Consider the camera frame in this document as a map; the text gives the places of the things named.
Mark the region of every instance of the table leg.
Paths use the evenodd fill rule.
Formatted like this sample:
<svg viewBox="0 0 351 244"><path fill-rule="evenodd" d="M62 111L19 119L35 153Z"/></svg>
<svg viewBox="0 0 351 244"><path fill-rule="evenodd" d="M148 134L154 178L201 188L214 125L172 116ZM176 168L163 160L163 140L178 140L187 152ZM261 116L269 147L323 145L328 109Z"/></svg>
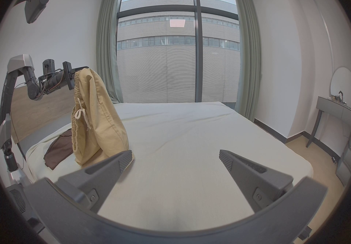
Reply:
<svg viewBox="0 0 351 244"><path fill-rule="evenodd" d="M312 140L314 139L314 136L316 135L316 132L317 132L317 129L318 129L318 125L319 125L319 122L320 122L320 118L322 117L322 113L323 113L322 110L318 110L317 119L316 119L316 122L314 124L312 134L310 136L310 139L308 140L308 143L307 143L306 147L308 147L311 144Z"/></svg>

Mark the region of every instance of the black faucet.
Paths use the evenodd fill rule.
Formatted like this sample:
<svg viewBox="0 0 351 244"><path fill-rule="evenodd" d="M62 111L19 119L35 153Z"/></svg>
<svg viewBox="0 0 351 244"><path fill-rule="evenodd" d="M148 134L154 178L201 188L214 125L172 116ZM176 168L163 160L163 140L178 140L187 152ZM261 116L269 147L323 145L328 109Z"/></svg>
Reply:
<svg viewBox="0 0 351 244"><path fill-rule="evenodd" d="M344 94L341 91L339 93L341 94L341 103L344 103Z"/></svg>

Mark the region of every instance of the mattress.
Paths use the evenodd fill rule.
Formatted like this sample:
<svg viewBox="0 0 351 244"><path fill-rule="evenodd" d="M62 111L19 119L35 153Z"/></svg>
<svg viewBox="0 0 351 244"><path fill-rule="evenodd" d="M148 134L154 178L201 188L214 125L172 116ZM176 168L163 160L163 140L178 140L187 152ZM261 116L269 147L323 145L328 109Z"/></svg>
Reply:
<svg viewBox="0 0 351 244"><path fill-rule="evenodd" d="M141 229L191 231L226 225L253 211L218 158L229 150L293 176L312 177L311 164L270 134L219 102L120 103L115 108L135 160L98 214ZM80 169L74 155L53 171L43 156L64 126L26 154L35 180Z"/></svg>

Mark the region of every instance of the drawstring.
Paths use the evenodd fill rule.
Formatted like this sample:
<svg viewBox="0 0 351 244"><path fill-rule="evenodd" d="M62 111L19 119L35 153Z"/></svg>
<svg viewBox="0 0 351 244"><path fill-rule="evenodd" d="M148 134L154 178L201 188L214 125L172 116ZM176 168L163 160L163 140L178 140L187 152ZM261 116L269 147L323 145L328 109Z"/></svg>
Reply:
<svg viewBox="0 0 351 244"><path fill-rule="evenodd" d="M85 121L85 123L86 123L86 125L88 127L87 128L87 131L88 131L88 129L91 129L91 127L90 127L90 124L89 124L89 120L88 120L87 114L86 114L85 109L83 108L83 106L82 106L82 104L80 102L80 99L77 98L77 100L78 100L78 103L80 105L80 109L77 110L77 112L74 115L74 118L76 118L78 120L80 118L80 115L83 113L84 121Z"/></svg>

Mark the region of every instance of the white wall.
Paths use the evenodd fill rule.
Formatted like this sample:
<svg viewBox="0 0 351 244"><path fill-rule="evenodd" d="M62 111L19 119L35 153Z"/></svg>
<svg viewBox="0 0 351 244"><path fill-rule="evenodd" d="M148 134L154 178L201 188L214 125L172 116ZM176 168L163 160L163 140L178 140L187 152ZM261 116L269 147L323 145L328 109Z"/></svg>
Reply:
<svg viewBox="0 0 351 244"><path fill-rule="evenodd" d="M285 137L305 129L314 90L312 37L298 0L253 0L261 35L256 118Z"/></svg>
<svg viewBox="0 0 351 244"><path fill-rule="evenodd" d="M300 2L307 16L315 50L315 88L306 124L306 132L311 133L318 113L317 98L318 96L329 97L333 72L341 66L351 70L351 29L349 20L338 0L300 0ZM341 120L323 114L316 138L340 156L347 143L350 130L351 128L343 124Z"/></svg>
<svg viewBox="0 0 351 244"><path fill-rule="evenodd" d="M33 58L36 76L42 74L42 62L51 58L56 68L63 61L72 67L89 66L96 69L95 44L101 0L50 0L33 24L27 24L25 3L11 9L0 29L0 79L4 80L11 57L27 53ZM17 83L23 82L21 76ZM18 163L19 150L14 147ZM6 164L0 158L0 175L6 186L9 180Z"/></svg>

